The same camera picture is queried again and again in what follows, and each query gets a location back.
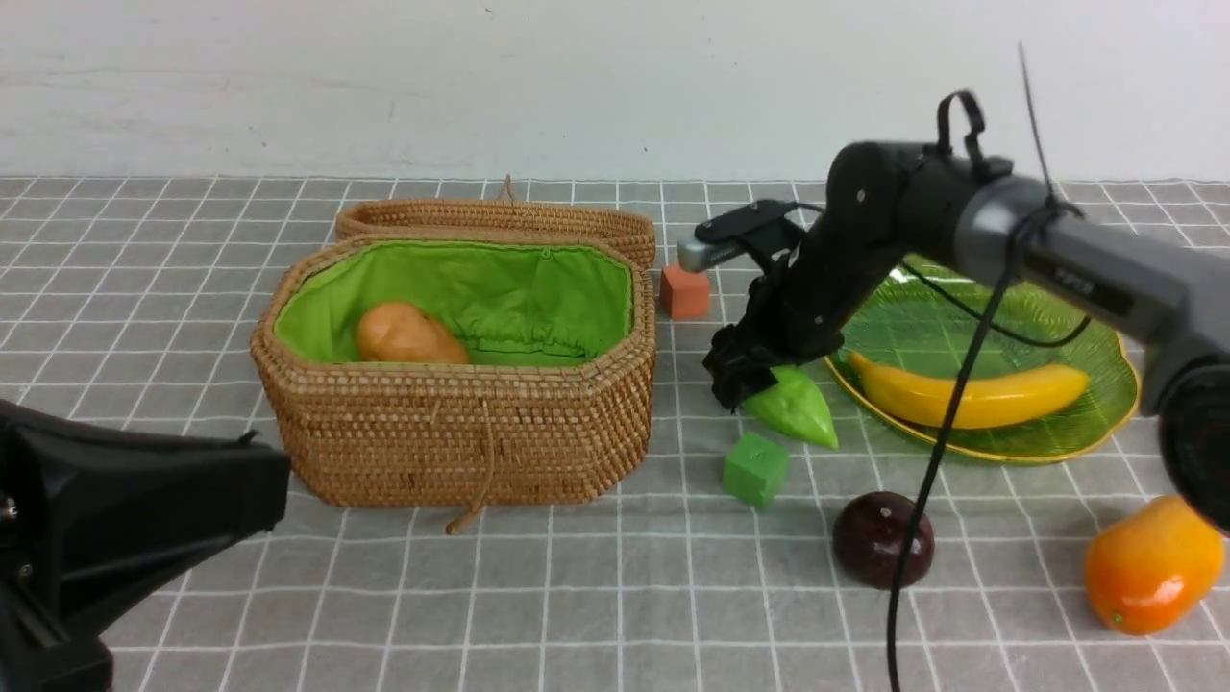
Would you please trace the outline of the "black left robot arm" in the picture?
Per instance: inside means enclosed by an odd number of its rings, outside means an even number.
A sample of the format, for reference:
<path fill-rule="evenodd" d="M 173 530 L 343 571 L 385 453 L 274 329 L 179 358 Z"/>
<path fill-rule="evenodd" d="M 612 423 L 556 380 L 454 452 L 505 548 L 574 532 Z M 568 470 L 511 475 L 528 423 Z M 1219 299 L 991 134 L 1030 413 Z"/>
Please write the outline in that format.
<path fill-rule="evenodd" d="M 284 517 L 290 458 L 258 434 L 173 436 L 1 407 L 1 687 L 109 691 L 102 633 Z"/>

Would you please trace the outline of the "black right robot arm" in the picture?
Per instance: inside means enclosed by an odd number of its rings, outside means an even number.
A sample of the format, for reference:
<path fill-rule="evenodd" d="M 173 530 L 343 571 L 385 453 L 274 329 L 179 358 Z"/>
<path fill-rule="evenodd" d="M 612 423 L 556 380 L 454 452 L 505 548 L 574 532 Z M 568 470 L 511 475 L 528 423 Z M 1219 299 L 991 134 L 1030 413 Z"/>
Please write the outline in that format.
<path fill-rule="evenodd" d="M 1226 530 L 1228 261 L 1090 222 L 1041 179 L 983 155 L 984 128 L 974 96 L 950 93 L 935 140 L 844 146 L 808 231 L 788 219 L 795 202 L 759 200 L 681 238 L 684 270 L 742 254 L 763 270 L 743 318 L 704 358 L 716 399 L 733 411 L 772 388 L 772 368 L 839 350 L 844 324 L 907 254 L 994 297 L 1028 281 L 1144 345 L 1141 414 L 1157 415 L 1173 490 Z"/>

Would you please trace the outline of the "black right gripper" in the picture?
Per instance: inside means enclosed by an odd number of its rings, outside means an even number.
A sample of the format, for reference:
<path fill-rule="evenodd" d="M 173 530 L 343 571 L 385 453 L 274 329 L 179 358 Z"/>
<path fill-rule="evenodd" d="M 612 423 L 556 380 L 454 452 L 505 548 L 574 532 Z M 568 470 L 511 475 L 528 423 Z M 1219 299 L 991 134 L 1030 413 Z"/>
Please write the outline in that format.
<path fill-rule="evenodd" d="M 819 216 L 804 238 L 781 253 L 750 286 L 738 323 L 712 337 L 704 368 L 726 411 L 775 383 L 772 368 L 834 354 L 843 327 L 865 293 L 870 241 L 852 225 Z"/>

